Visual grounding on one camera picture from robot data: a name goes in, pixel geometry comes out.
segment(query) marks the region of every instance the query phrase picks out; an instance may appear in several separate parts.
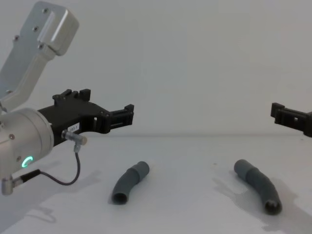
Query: white wall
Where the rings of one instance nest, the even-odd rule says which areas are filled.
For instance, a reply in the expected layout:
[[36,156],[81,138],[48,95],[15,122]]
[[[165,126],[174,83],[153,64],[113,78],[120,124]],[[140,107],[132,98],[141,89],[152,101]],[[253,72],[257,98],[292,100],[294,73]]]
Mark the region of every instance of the white wall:
[[[0,64],[35,0],[0,1]],[[295,133],[272,102],[312,110],[312,1],[51,0],[80,21],[26,105],[67,88],[108,110],[136,106],[117,135]]]

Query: curved tube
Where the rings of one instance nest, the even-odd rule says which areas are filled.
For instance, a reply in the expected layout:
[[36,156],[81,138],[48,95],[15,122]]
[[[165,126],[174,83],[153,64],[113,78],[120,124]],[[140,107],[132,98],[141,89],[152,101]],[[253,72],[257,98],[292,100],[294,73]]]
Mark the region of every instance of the curved tube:
[[244,159],[237,161],[234,171],[238,177],[250,184],[260,195],[263,209],[269,215],[277,215],[282,211],[282,203],[275,186],[258,168]]
[[131,189],[140,183],[149,171],[150,168],[146,162],[139,162],[137,165],[129,168],[114,187],[112,194],[113,203],[118,205],[126,204]]

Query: screw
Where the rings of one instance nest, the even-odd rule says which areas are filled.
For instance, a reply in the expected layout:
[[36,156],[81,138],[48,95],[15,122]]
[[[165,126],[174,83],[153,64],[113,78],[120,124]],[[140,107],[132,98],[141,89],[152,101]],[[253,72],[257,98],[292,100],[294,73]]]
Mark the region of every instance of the screw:
[[13,41],[18,41],[20,39],[19,35],[15,35]]

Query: label sticker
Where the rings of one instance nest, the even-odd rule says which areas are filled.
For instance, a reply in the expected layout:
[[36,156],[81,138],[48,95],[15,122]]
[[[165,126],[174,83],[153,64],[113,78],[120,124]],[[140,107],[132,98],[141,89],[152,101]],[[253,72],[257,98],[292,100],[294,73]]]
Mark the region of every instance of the label sticker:
[[73,126],[67,128],[69,132],[75,132],[80,129],[80,123],[76,123]]

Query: white table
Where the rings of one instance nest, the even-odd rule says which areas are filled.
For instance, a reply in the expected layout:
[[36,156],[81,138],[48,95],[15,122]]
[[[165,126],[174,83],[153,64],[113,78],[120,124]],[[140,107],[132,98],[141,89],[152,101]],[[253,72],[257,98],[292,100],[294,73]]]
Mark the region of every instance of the white table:
[[[27,170],[72,179],[72,147],[56,147]],[[81,177],[73,186],[39,176],[1,196],[0,233],[312,233],[312,139],[301,135],[94,137],[80,158]],[[241,158],[272,179],[283,202],[280,215],[265,215],[257,194],[235,176]],[[140,160],[151,165],[150,174],[126,205],[111,204],[116,181]]]

